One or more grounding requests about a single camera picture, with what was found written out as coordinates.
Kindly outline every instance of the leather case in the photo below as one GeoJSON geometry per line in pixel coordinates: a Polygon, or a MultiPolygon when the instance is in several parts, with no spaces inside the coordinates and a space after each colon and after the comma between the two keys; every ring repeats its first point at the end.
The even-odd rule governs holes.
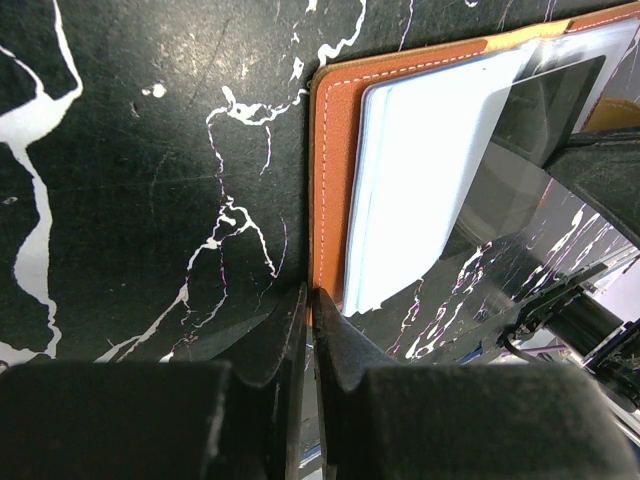
{"type": "Polygon", "coordinates": [[[513,32],[425,47],[325,67],[311,85],[310,273],[342,301],[345,245],[356,162],[360,103],[375,83],[515,48],[534,38],[551,38],[628,18],[640,18],[640,1],[513,32]]]}

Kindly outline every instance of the white stitching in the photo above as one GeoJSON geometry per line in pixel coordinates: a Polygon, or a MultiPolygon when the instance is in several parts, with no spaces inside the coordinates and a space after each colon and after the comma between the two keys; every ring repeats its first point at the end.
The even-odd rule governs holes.
{"type": "Polygon", "coordinates": [[[327,172],[327,108],[329,105],[329,92],[333,87],[339,85],[348,85],[351,82],[357,83],[362,80],[371,80],[378,77],[386,77],[396,74],[398,72],[407,72],[410,70],[419,70],[431,65],[440,65],[441,63],[448,63],[450,61],[462,60],[465,58],[475,57],[482,55],[484,52],[474,52],[467,55],[460,55],[458,57],[452,57],[446,60],[439,60],[437,62],[419,63],[418,65],[412,65],[410,67],[404,67],[396,70],[389,70],[388,72],[374,73],[372,75],[363,75],[362,77],[352,78],[351,80],[342,80],[336,82],[333,85],[329,85],[327,93],[324,95],[324,121],[322,124],[322,221],[320,223],[320,273],[318,275],[318,284],[322,284],[322,273],[324,269],[324,223],[325,223],[325,185],[326,185],[326,172],[327,172]]]}
{"type": "Polygon", "coordinates": [[[597,27],[598,25],[602,25],[603,23],[608,23],[608,22],[613,22],[615,20],[619,20],[621,18],[626,18],[626,17],[630,17],[632,15],[636,15],[638,12],[630,12],[630,13],[625,13],[624,15],[618,15],[617,17],[613,17],[613,18],[608,18],[606,20],[601,20],[599,22],[596,23],[592,23],[590,25],[585,25],[583,27],[580,28],[572,28],[571,30],[569,30],[569,33],[571,32],[579,32],[580,30],[584,30],[586,28],[593,28],[593,27],[597,27]]]}

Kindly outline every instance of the black cable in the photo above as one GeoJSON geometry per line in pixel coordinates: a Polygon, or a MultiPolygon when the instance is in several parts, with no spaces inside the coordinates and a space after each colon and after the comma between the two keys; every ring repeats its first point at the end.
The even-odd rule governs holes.
{"type": "Polygon", "coordinates": [[[519,350],[515,345],[513,345],[511,343],[511,341],[509,340],[509,336],[513,335],[513,330],[511,329],[505,329],[505,331],[502,334],[502,345],[504,346],[504,348],[506,348],[509,353],[511,353],[512,355],[515,355],[516,357],[522,359],[522,360],[526,360],[529,363],[541,363],[541,364],[547,364],[547,362],[545,362],[544,360],[540,360],[537,357],[534,357],[533,355],[529,355],[528,353],[523,352],[522,350],[519,350]]]}

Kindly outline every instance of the orange leather edge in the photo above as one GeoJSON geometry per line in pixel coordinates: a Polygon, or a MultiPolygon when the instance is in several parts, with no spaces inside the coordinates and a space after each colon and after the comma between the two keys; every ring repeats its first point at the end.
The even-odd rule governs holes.
{"type": "Polygon", "coordinates": [[[631,16],[640,16],[640,2],[491,37],[364,58],[321,69],[311,85],[309,284],[312,288],[322,286],[334,301],[342,301],[360,104],[368,86],[514,48],[533,38],[554,37],[631,16]]]}
{"type": "Polygon", "coordinates": [[[585,132],[640,127],[640,105],[623,98],[601,98],[593,109],[585,132]]]}

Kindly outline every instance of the black marble surface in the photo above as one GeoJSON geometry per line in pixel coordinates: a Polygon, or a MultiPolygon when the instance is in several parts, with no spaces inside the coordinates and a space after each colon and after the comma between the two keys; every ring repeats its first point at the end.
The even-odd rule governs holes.
{"type": "MultiPolygon", "coordinates": [[[[306,278],[319,66],[620,3],[0,1],[0,361],[210,358],[306,278]]],[[[593,218],[552,184],[521,233],[463,242],[354,322],[398,358],[456,360],[462,336],[623,242],[593,218]]]]}

